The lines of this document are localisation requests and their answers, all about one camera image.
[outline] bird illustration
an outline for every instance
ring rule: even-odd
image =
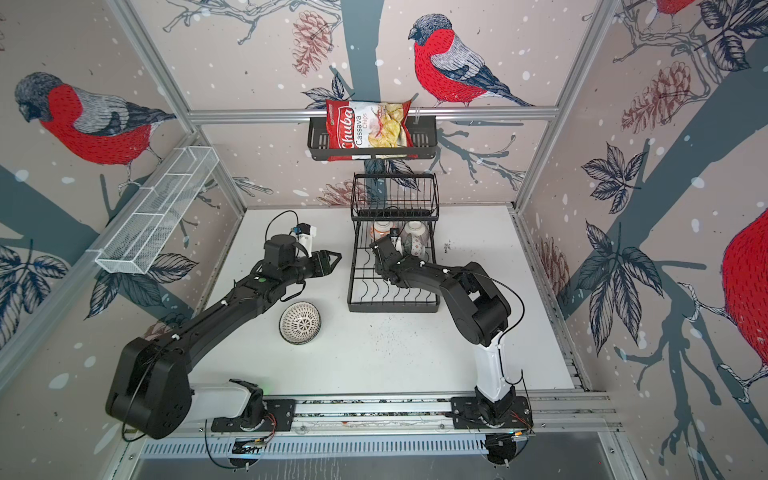
[[[482,57],[464,45],[445,15],[422,16],[413,24],[408,39],[415,41],[416,78],[437,98],[436,107],[446,101],[469,106],[480,97],[507,98],[522,107],[532,106],[515,97]]]
[[[15,91],[18,110],[29,122],[40,124],[73,154],[94,164],[125,165],[133,184],[131,162],[145,150],[160,123],[176,118],[156,108],[146,108],[115,95],[93,94],[65,84],[41,71],[24,77]]]
[[[638,2],[637,4],[630,5],[630,8],[638,5],[641,2]],[[694,0],[650,0],[650,3],[654,6],[656,9],[656,13],[654,14],[653,20],[650,21],[648,26],[645,28],[644,31],[650,31],[650,26],[654,24],[657,18],[659,18],[660,13],[664,13],[665,15],[669,15],[672,17],[672,26],[669,30],[667,30],[667,35],[672,32],[675,29],[680,29],[683,26],[680,24],[677,24],[674,22],[674,16],[676,13],[678,13],[683,8],[686,8],[688,5],[694,3]]]
[[[724,316],[739,329],[741,336],[760,357],[760,369],[748,379],[739,377],[725,363],[719,365],[744,390],[744,396],[736,397],[736,400],[749,403],[750,386],[768,377],[768,210],[730,241],[723,255],[722,272],[724,308],[704,305],[696,298],[691,285],[680,285],[688,288],[696,304],[696,312],[688,318],[690,321],[698,318],[699,308]]]

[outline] white tabletop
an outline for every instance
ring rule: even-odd
[[[209,305],[221,299],[263,258],[264,229],[281,210],[248,210],[214,286]],[[191,382],[258,383],[267,395],[461,392],[475,388],[472,347],[441,302],[437,313],[351,313],[347,309],[354,243],[349,209],[297,210],[301,222],[318,229],[314,250],[340,252],[330,276],[309,279],[304,293],[278,303],[213,348],[190,374]],[[270,235],[287,233],[283,215]],[[525,318],[507,334],[502,355],[508,380],[525,370],[529,389],[571,389],[573,383],[538,295],[530,267],[506,207],[441,207],[435,229],[437,261],[448,266],[480,263],[525,301]],[[517,320],[520,304],[499,287]],[[288,290],[288,294],[299,287]],[[309,343],[294,346],[280,336],[278,321],[294,302],[320,312],[322,326]]]

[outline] black mounting plate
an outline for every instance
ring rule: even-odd
[[[486,425],[482,421],[480,411],[478,410],[477,397],[473,396],[456,396],[451,398],[451,411],[450,415],[453,418],[454,429],[488,429],[488,428],[500,428],[500,429],[523,429],[528,430],[529,425],[533,425],[533,416],[531,414],[531,406],[528,404],[528,399],[524,396],[516,396],[512,400],[512,405],[507,410],[506,415],[502,418],[501,424],[496,426]]]
[[[296,400],[264,400],[264,403],[266,403],[266,410],[277,420],[277,431],[289,432],[293,424],[293,414],[296,411]],[[210,430],[219,433],[272,432],[272,422],[269,419],[264,419],[255,430],[243,430],[242,426],[242,419],[219,417],[211,423]]]

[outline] chip bag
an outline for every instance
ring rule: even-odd
[[[394,148],[412,147],[406,128],[411,102],[402,104],[370,101],[326,101],[328,148]],[[368,155],[329,157],[329,161],[369,159]],[[376,155],[376,158],[402,157],[402,154]]]

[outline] black shelf basket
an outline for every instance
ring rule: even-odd
[[[386,155],[388,159],[428,160],[437,155],[437,122],[435,117],[422,115],[406,117],[406,128],[411,134],[413,147],[397,148],[328,148],[329,137],[325,117],[310,118],[310,133],[306,146],[312,159],[328,160],[329,157],[360,156],[356,160],[377,159],[376,155]]]
[[[429,232],[426,251],[435,257],[435,223],[439,193],[434,174],[356,174],[350,212],[355,225],[355,250],[349,275],[347,305],[350,312],[434,313],[440,297],[425,290],[401,289],[376,273],[369,245],[377,220],[390,220],[402,231],[409,221],[423,222]]]

